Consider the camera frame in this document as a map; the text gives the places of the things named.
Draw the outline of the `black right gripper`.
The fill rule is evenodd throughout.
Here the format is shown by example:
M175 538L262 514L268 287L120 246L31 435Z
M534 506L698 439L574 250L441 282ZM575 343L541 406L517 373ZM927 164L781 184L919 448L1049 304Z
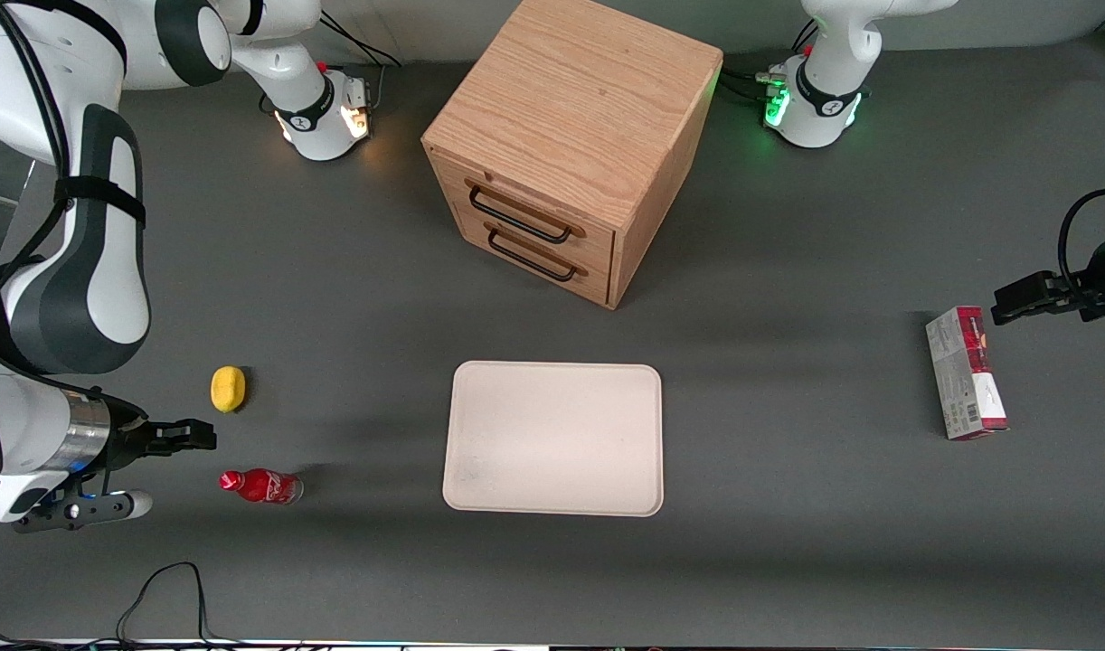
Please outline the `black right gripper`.
M144 420L131 411L110 411L110 430L98 456L90 462L90 473L119 470L141 458L171 456L185 450L215 450L214 427L196 418L159 423Z

